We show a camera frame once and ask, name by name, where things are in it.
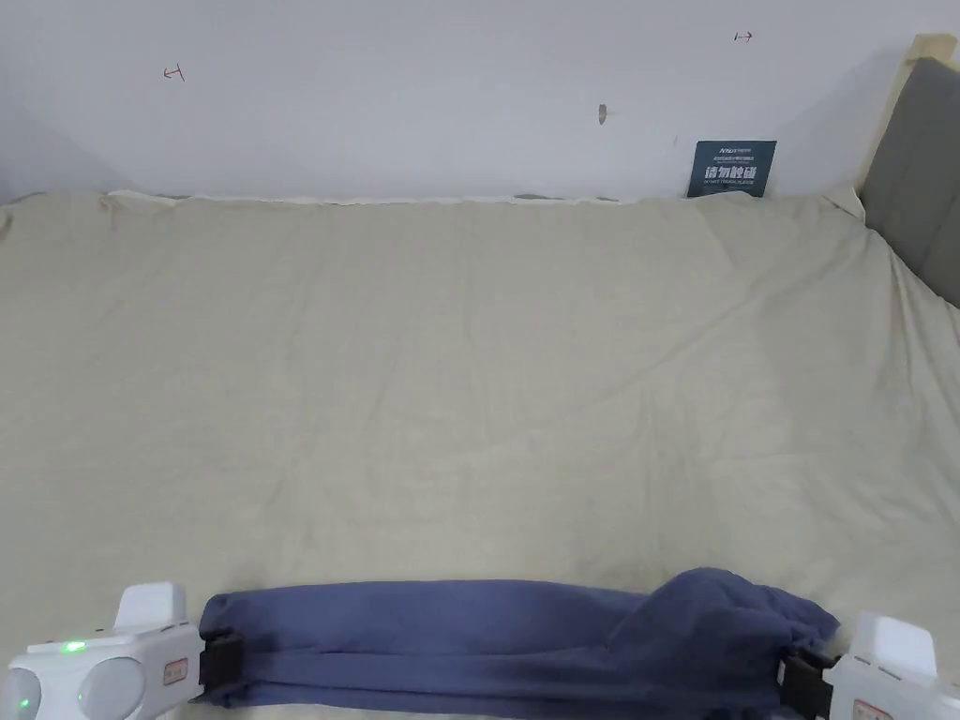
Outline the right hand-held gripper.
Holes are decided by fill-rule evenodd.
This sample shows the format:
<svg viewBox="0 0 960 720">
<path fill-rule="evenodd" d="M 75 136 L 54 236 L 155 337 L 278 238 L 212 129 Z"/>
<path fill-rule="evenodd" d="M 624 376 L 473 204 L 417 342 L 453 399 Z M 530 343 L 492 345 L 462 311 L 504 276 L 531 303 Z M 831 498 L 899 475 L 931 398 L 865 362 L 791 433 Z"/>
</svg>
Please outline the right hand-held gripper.
<svg viewBox="0 0 960 720">
<path fill-rule="evenodd" d="M 859 615 L 848 652 L 785 655 L 779 701 L 802 719 L 957 719 L 956 683 L 938 676 L 935 642 L 924 628 Z"/>
</svg>

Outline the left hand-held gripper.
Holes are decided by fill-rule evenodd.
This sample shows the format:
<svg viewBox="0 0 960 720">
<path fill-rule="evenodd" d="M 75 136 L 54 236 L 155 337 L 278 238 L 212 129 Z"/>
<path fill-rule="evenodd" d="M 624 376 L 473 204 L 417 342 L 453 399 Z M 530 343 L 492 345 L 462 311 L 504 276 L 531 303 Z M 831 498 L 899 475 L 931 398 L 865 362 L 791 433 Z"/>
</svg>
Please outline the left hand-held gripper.
<svg viewBox="0 0 960 720">
<path fill-rule="evenodd" d="M 5 677 L 7 719 L 179 719 L 189 703 L 235 686 L 244 640 L 202 632 L 181 586 L 134 585 L 110 630 L 29 646 Z"/>
</svg>

